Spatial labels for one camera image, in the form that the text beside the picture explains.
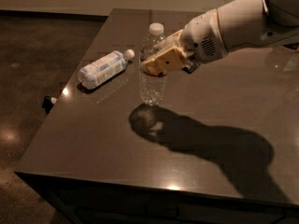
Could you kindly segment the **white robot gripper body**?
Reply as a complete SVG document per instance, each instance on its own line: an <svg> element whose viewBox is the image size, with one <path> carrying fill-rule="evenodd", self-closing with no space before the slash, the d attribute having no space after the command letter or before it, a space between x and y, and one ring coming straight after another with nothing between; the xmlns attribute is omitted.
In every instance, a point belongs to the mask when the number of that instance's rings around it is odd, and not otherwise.
<svg viewBox="0 0 299 224"><path fill-rule="evenodd" d="M193 52L194 59L199 63L211 63L228 54L221 37L216 9L189 21L181 33L180 42Z"/></svg>

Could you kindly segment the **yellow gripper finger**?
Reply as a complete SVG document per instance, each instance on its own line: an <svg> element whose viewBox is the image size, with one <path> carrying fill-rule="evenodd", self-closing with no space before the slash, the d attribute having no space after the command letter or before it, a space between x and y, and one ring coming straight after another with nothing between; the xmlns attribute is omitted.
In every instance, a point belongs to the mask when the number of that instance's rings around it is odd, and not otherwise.
<svg viewBox="0 0 299 224"><path fill-rule="evenodd" d="M164 41L163 41L163 46L168 47L168 46L180 46L180 37L182 34L182 30L178 30L175 33L171 34L168 36Z"/></svg>
<svg viewBox="0 0 299 224"><path fill-rule="evenodd" d="M140 64L140 70L149 76L163 77L170 72L183 70L187 62L193 62L192 52L179 46L168 46L149 56Z"/></svg>

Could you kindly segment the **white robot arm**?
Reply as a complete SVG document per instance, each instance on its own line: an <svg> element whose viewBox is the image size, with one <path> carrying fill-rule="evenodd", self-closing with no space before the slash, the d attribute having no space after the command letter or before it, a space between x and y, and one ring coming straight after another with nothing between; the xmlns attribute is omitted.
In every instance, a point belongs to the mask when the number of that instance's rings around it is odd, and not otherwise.
<svg viewBox="0 0 299 224"><path fill-rule="evenodd" d="M294 44L299 36L299 0L234 0L189 21L156 45L159 51L140 65L150 76L192 73L246 48Z"/></svg>

